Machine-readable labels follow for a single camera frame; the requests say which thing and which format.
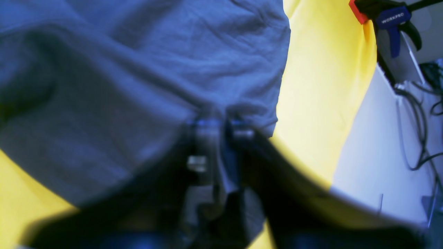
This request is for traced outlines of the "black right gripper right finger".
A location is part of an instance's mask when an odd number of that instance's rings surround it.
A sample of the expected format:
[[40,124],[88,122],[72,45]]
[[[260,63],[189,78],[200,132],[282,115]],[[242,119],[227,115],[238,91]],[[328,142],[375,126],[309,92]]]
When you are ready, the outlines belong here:
[[425,235],[322,189],[245,121],[227,124],[240,180],[258,195],[279,249],[424,249]]

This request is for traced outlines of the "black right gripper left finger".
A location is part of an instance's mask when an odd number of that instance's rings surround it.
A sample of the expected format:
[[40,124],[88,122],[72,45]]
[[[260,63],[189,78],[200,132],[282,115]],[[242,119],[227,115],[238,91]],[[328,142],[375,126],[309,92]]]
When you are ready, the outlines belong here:
[[160,162],[76,214],[43,224],[32,249],[194,249],[226,206],[225,123],[200,119]]

